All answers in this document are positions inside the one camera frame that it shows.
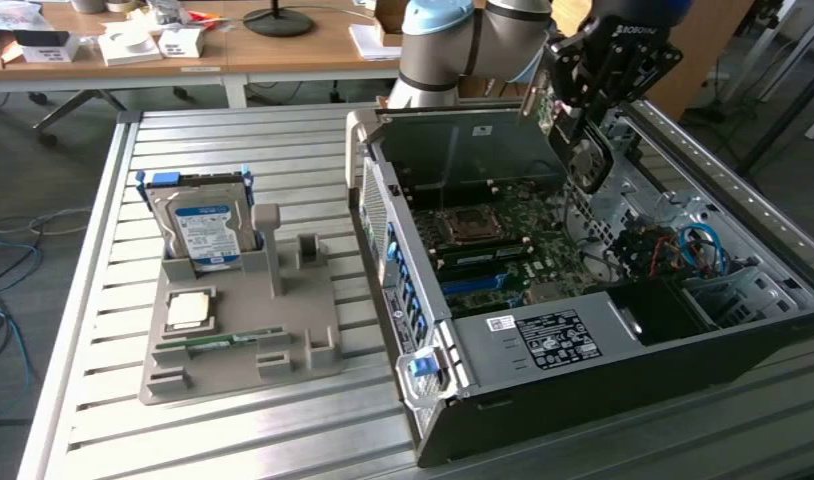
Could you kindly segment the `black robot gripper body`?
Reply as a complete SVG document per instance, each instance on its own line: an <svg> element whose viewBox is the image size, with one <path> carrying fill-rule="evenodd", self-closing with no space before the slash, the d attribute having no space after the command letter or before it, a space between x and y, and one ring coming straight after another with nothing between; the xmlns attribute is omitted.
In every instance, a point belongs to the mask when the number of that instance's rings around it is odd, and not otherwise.
<svg viewBox="0 0 814 480"><path fill-rule="evenodd" d="M612 44L643 43L655 60L674 66L682 52L669 37L687 13L689 2L683 0L592 1L570 40L572 50L564 54L564 63L580 61L586 66L600 66L608 54L617 52Z"/></svg>

